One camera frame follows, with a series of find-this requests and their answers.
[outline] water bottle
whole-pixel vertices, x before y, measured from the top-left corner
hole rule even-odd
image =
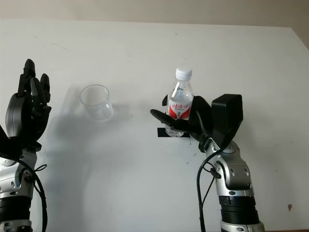
[[[193,101],[193,93],[190,85],[192,69],[178,67],[176,69],[176,80],[172,90],[168,94],[168,115],[174,119],[188,119]],[[171,130],[165,127],[166,133],[171,137],[181,137],[183,132]]]

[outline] red bottle label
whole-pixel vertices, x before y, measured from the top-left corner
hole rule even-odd
[[[190,115],[192,102],[174,102],[169,100],[168,114],[174,119],[185,119]]]

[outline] wire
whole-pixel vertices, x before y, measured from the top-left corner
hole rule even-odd
[[[211,165],[211,166],[214,168],[214,166],[213,166],[213,164],[212,164],[212,163],[207,162],[207,164]],[[210,171],[209,171],[209,170],[207,170],[205,167],[203,167],[203,169],[204,169],[206,172],[210,173]]]
[[[203,199],[203,202],[202,202],[202,207],[204,206],[205,199],[206,199],[206,197],[207,197],[207,195],[208,195],[208,193],[209,193],[209,190],[211,189],[211,186],[212,186],[213,182],[214,182],[214,177],[212,178],[212,181],[211,181],[211,183],[209,184],[209,187],[208,187],[208,189],[207,189],[207,192],[206,192],[206,194],[205,194],[205,196],[204,196],[204,199]]]
[[[202,162],[202,164],[199,167],[198,172],[197,172],[197,197],[198,197],[198,206],[199,206],[199,221],[200,221],[200,226],[201,226],[201,231],[202,232],[206,232],[206,229],[205,229],[205,222],[204,222],[203,201],[202,201],[202,196],[201,196],[201,187],[200,187],[200,183],[199,183],[201,172],[202,172],[204,166],[206,165],[206,163],[208,163],[209,160],[211,160],[216,155],[220,154],[223,150],[224,150],[224,148],[221,148],[221,149],[217,150],[216,152],[212,153],[210,156],[208,156]]]
[[[37,190],[37,192],[39,193],[39,195],[41,197],[41,202],[42,202],[42,232],[46,232],[46,227],[47,227],[46,197],[45,197],[43,185],[42,185],[38,175],[35,172],[43,170],[44,168],[46,168],[47,165],[44,164],[44,165],[38,167],[36,170],[33,170],[28,164],[21,161],[20,159],[16,159],[14,161],[23,165],[32,174],[32,177],[38,183],[39,189],[35,186],[35,184],[34,184],[34,188]]]

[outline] clear plastic cup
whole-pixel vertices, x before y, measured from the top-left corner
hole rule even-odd
[[[90,117],[96,122],[108,121],[114,113],[109,91],[102,85],[91,85],[84,88],[80,100]]]

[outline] robotic hand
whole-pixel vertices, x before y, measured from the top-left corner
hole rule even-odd
[[[172,130],[188,132],[197,141],[199,149],[207,158],[197,173],[197,193],[199,202],[201,231],[205,232],[200,175],[206,163],[212,166],[208,171],[215,180],[221,205],[222,232],[264,232],[255,209],[250,172],[240,157],[238,146],[232,141],[243,119],[241,95],[224,94],[213,100],[211,106],[200,96],[194,96],[189,120],[173,119],[158,111],[151,114]]]
[[[34,170],[37,140],[45,131],[51,107],[49,77],[35,77],[34,63],[28,59],[20,75],[18,92],[11,97],[6,112],[8,136],[0,126],[0,232],[30,232],[29,220],[33,187],[42,199],[42,231],[47,226],[45,193]]]

